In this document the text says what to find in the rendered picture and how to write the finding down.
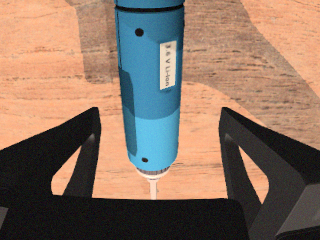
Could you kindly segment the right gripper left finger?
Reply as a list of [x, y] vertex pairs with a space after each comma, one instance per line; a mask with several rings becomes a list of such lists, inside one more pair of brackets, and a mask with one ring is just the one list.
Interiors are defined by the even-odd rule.
[[0, 185], [53, 194], [53, 176], [81, 147], [62, 195], [92, 197], [101, 132], [99, 108], [92, 107], [56, 127], [1, 149]]

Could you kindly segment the blue screwdriver barrel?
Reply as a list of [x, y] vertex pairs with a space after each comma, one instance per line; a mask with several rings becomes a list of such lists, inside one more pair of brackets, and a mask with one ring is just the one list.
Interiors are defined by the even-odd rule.
[[127, 156], [151, 199], [178, 155], [184, 2], [114, 0]]

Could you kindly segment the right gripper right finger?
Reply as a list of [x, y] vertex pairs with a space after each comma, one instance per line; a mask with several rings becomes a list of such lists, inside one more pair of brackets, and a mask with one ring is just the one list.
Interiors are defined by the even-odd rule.
[[[275, 240], [320, 227], [320, 150], [228, 107], [221, 108], [218, 133], [227, 197], [242, 205], [250, 240]], [[239, 147], [267, 176], [263, 203]]]

